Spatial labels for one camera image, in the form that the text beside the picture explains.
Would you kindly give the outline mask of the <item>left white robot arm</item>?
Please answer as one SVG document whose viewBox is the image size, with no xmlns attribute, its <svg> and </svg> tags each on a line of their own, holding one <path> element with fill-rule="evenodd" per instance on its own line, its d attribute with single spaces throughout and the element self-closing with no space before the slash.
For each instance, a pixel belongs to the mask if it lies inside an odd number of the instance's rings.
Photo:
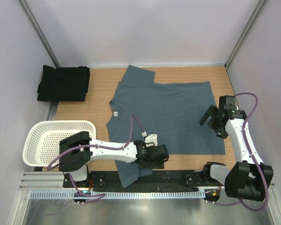
<svg viewBox="0 0 281 225">
<path fill-rule="evenodd" d="M 87 163 L 95 160 L 115 160 L 136 164 L 140 169 L 163 169 L 169 159 L 165 144 L 144 141 L 129 143 L 102 142 L 92 139 L 88 131 L 81 131 L 59 142 L 59 171 L 69 173 L 75 184 L 86 187 L 90 182 Z"/>
</svg>

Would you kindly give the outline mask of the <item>blue-grey t shirt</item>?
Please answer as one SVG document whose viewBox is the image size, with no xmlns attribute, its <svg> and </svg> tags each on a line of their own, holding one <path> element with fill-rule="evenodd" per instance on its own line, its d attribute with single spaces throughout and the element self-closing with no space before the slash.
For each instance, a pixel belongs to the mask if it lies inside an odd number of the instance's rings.
<svg viewBox="0 0 281 225">
<path fill-rule="evenodd" d="M 215 104 L 209 82 L 155 83 L 155 73 L 129 66 L 110 101 L 109 140 L 126 143 L 157 134 L 170 154 L 223 155 L 223 139 L 199 121 Z"/>
</svg>

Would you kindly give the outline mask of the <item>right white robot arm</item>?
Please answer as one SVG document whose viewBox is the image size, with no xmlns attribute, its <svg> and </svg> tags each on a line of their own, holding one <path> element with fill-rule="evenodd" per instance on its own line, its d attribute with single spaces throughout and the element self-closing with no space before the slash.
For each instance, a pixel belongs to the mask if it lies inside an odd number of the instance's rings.
<svg viewBox="0 0 281 225">
<path fill-rule="evenodd" d="M 257 153 L 249 131 L 249 117 L 236 106 L 235 96 L 221 96 L 219 106 L 208 108 L 200 125 L 207 123 L 217 137 L 231 139 L 236 163 L 229 169 L 221 163 L 207 162 L 201 178 L 209 186 L 217 181 L 223 184 L 228 197 L 262 202 L 268 197 L 274 170 Z"/>
</svg>

